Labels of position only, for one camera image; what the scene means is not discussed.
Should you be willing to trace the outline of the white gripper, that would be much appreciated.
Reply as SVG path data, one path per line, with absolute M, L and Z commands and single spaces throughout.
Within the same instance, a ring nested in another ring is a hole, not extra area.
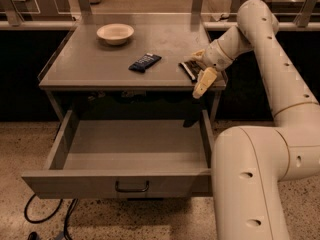
M 195 99 L 201 98 L 215 82 L 217 71 L 224 71 L 233 63 L 233 60 L 222 49 L 218 39 L 211 42 L 205 50 L 201 49 L 192 53 L 191 59 L 203 62 L 208 67 L 205 70 L 201 70 L 198 75 L 197 83 L 192 93 Z

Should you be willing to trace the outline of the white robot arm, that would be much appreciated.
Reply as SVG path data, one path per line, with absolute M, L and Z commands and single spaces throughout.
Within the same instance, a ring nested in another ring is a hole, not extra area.
M 320 172 L 320 103 L 279 44 L 278 21 L 262 0 L 248 0 L 236 24 L 192 56 L 201 70 L 201 97 L 218 73 L 252 52 L 273 123 L 222 131 L 214 143 L 211 176 L 218 240 L 290 240 L 279 195 L 281 181 Z

